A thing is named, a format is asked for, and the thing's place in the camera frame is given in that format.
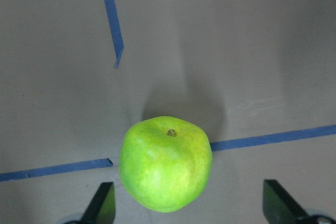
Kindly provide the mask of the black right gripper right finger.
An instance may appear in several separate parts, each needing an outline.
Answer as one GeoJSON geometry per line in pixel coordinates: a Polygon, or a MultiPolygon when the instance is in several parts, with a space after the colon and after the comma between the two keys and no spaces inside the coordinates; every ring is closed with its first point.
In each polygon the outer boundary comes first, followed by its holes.
{"type": "Polygon", "coordinates": [[[302,223],[307,212],[275,179],[265,179],[262,191],[263,214],[268,223],[302,223]]]}

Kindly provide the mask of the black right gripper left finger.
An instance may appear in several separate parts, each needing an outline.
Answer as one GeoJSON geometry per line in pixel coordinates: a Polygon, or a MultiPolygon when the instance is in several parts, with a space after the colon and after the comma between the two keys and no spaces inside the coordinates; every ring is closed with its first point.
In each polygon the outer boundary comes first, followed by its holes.
{"type": "Polygon", "coordinates": [[[89,206],[82,215],[80,223],[108,223],[115,220],[114,183],[101,183],[89,206]]]}

